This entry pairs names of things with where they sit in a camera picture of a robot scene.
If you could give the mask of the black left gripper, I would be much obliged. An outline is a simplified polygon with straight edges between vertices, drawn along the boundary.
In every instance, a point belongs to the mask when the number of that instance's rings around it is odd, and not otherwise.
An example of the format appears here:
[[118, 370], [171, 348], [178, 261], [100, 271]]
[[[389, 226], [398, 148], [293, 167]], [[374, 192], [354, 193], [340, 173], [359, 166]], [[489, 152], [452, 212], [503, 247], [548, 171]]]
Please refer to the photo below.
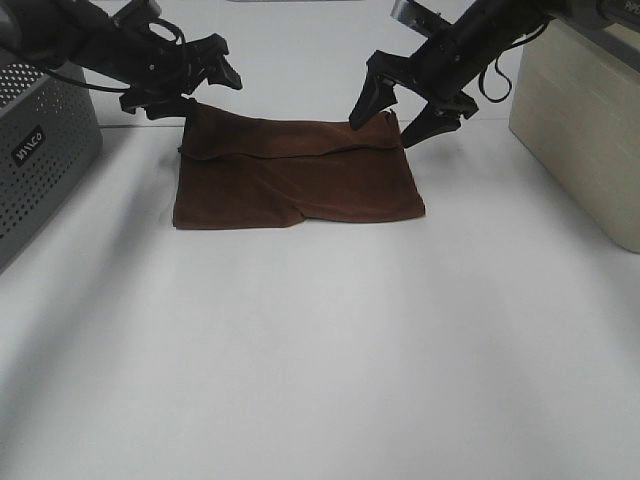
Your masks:
[[121, 109], [143, 109], [149, 120], [188, 118], [198, 102], [190, 95], [204, 81], [233, 90], [243, 88], [238, 72], [226, 60], [229, 49], [218, 34], [180, 44], [170, 43], [146, 66], [141, 80], [120, 96]]

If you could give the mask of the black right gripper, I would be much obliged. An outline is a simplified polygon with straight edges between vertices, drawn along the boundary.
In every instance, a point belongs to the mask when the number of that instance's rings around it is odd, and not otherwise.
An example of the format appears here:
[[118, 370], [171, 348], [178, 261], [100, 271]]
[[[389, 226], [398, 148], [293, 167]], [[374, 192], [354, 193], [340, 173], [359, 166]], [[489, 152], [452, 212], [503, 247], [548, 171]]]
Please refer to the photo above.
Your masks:
[[349, 115], [351, 128], [362, 128], [395, 105], [394, 87], [401, 85], [427, 101], [401, 133], [404, 148], [457, 130], [459, 117], [470, 118], [478, 111], [464, 88], [524, 34], [523, 19], [459, 19], [408, 57], [375, 51], [367, 60], [364, 85]]

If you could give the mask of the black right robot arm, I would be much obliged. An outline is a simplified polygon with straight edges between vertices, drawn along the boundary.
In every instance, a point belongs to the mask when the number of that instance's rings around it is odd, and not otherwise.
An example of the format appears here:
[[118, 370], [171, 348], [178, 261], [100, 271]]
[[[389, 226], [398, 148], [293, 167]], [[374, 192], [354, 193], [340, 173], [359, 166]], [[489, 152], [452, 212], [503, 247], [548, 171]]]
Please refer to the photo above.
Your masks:
[[455, 22], [416, 1], [397, 1], [392, 16], [423, 35], [425, 41], [408, 57], [376, 51], [366, 62], [363, 89], [349, 116], [353, 129], [396, 104], [400, 85], [426, 105], [402, 132], [404, 147], [457, 130], [476, 114], [475, 100], [464, 93], [482, 81], [490, 64], [506, 51], [540, 36], [555, 19], [585, 29], [621, 24], [639, 28], [636, 1], [478, 0]]

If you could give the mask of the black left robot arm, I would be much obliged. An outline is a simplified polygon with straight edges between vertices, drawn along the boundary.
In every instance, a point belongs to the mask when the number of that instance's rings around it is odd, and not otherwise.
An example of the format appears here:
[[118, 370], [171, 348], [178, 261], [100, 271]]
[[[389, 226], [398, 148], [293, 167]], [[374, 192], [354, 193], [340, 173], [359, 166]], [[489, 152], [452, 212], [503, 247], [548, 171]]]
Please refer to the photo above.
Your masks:
[[223, 37], [187, 41], [154, 1], [130, 1], [113, 15], [89, 1], [4, 1], [1, 50], [49, 75], [72, 63], [115, 79], [121, 109], [150, 120], [190, 116], [202, 82], [242, 87]]

